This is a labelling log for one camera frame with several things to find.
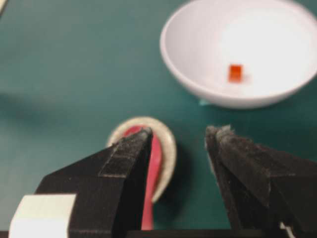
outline green table surface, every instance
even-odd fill
[[[204,149],[207,125],[317,160],[317,80],[258,110],[199,106],[161,60],[161,29],[184,0],[10,0],[0,19],[0,230],[42,177],[104,148],[134,116],[177,140],[156,229],[229,228]],[[302,0],[314,14],[317,1]]]

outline red object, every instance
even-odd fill
[[[136,125],[129,128],[124,136],[131,135],[142,129],[143,126]],[[152,150],[150,157],[150,164],[147,177],[147,186],[145,191],[145,200],[142,217],[142,230],[153,230],[153,203],[152,197],[155,191],[156,182],[159,177],[159,172],[162,164],[162,149],[158,137],[153,134]]]
[[[243,67],[239,64],[230,65],[229,69],[229,82],[240,83],[242,81]]]

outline small red block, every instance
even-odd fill
[[[229,68],[229,82],[240,83],[242,81],[243,67],[240,64],[232,64]]]

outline white block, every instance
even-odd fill
[[[67,238],[75,194],[25,195],[10,224],[9,238]]]

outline white bowl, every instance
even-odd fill
[[[193,94],[228,108],[267,106],[317,72],[317,21],[290,0],[193,0],[166,22],[160,51]],[[231,64],[243,65],[230,83]]]

